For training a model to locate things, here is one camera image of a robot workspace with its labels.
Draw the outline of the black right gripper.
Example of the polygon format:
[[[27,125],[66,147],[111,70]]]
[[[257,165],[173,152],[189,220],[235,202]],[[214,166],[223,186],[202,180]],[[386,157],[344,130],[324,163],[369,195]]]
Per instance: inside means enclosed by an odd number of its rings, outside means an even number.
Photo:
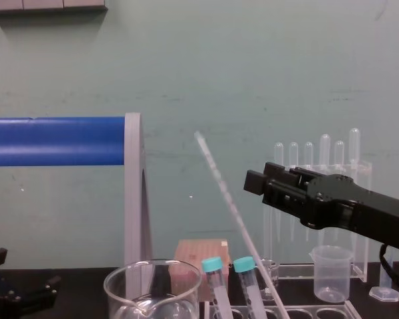
[[[399,199],[349,177],[267,162],[263,173],[247,171],[243,189],[310,228],[346,229],[399,249]]]

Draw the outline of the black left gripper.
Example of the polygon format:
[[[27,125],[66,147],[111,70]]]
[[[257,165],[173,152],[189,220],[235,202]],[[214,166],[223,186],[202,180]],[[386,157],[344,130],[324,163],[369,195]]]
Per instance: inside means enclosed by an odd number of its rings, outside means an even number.
[[[0,266],[7,258],[7,249],[0,248]],[[21,318],[21,308],[52,308],[61,287],[61,277],[54,276],[30,292],[18,292],[0,274],[0,318]]]

